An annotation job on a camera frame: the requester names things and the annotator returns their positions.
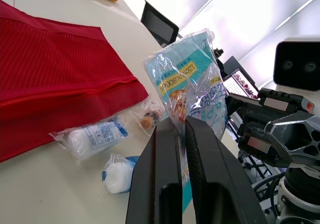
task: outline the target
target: table surface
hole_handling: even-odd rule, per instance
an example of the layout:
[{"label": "table surface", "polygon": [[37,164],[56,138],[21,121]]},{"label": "table surface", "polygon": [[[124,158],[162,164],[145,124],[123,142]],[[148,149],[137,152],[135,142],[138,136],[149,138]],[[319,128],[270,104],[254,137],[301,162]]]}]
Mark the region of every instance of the table surface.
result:
[{"label": "table surface", "polygon": [[[101,27],[150,96],[160,101],[142,61],[161,47],[123,0],[3,1],[33,16]],[[56,142],[0,163],[1,223],[125,223],[129,194],[109,194],[102,185],[101,172],[110,153],[125,157],[141,154],[148,137],[138,125],[130,126],[129,131],[132,134],[127,139],[82,163],[77,163]],[[230,135],[225,133],[222,141],[234,155],[238,153]],[[195,223],[192,204],[183,220],[185,224]]]}]

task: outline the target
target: cotton roll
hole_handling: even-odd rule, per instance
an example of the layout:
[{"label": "cotton roll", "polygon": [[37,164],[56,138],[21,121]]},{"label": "cotton roll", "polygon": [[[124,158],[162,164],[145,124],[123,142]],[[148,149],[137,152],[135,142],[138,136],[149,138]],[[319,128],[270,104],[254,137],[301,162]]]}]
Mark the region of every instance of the cotton roll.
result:
[{"label": "cotton roll", "polygon": [[104,184],[112,193],[123,193],[129,191],[133,174],[133,166],[127,162],[110,163],[106,171]]}]

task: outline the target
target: red zipper pouch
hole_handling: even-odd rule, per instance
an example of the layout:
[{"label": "red zipper pouch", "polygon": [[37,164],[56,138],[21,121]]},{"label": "red zipper pouch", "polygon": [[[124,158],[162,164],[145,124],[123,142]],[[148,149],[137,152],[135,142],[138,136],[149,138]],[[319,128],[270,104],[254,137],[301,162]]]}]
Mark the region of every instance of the red zipper pouch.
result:
[{"label": "red zipper pouch", "polygon": [[147,96],[99,27],[33,17],[0,0],[0,162]]}]

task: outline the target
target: plastic bag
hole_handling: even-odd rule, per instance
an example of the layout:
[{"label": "plastic bag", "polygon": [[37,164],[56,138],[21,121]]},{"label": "plastic bag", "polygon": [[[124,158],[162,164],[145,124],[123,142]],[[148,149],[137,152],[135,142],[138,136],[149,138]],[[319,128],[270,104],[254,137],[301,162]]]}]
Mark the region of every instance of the plastic bag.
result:
[{"label": "plastic bag", "polygon": [[128,136],[128,132],[117,117],[114,117],[108,121],[52,132],[49,135],[60,141],[77,160],[82,161],[113,147]]},{"label": "plastic bag", "polygon": [[211,47],[214,35],[208,29],[190,34],[153,53],[143,62],[178,137],[183,185],[189,179],[184,146],[187,116],[206,121],[221,139],[226,127],[227,95]]},{"label": "plastic bag", "polygon": [[155,126],[163,119],[165,109],[162,104],[148,97],[141,104],[137,105],[136,108],[131,109],[130,113],[143,132],[150,137]]},{"label": "plastic bag", "polygon": [[138,156],[124,158],[112,153],[102,172],[102,181],[107,190],[112,193],[126,193],[130,191],[134,167]]}]

